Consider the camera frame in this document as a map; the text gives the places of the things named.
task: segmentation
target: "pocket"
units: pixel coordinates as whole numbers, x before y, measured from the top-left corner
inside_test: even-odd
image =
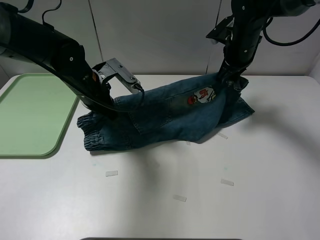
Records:
[[[171,99],[165,99],[129,112],[132,124],[141,135],[154,132],[171,121],[170,105]]]

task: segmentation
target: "metal bracket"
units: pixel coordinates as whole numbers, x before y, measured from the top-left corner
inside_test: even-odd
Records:
[[[136,85],[140,84],[140,81],[116,58],[106,61],[97,72],[101,84],[105,84],[113,77],[116,77],[132,94],[137,94],[139,92]]]
[[[233,24],[234,16],[227,16],[211,32],[208,33],[206,38],[211,39],[213,44],[219,42],[226,45],[228,38],[232,36]]]

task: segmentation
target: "white table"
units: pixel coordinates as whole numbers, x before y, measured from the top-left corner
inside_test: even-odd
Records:
[[[137,77],[148,90],[190,76]],[[88,112],[79,105],[56,155],[0,159],[0,239],[318,239],[320,85],[306,76],[247,78],[242,97],[256,113],[222,129],[228,139],[203,144],[92,155],[76,125]]]

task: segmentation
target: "red patch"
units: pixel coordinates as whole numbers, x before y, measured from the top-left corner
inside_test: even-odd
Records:
[[[190,96],[188,98],[188,104],[194,104],[196,102],[196,97],[195,96]]]

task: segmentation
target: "green tray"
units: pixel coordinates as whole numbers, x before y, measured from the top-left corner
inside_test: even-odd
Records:
[[[0,96],[0,157],[50,154],[67,127],[76,99],[52,74],[18,76]]]

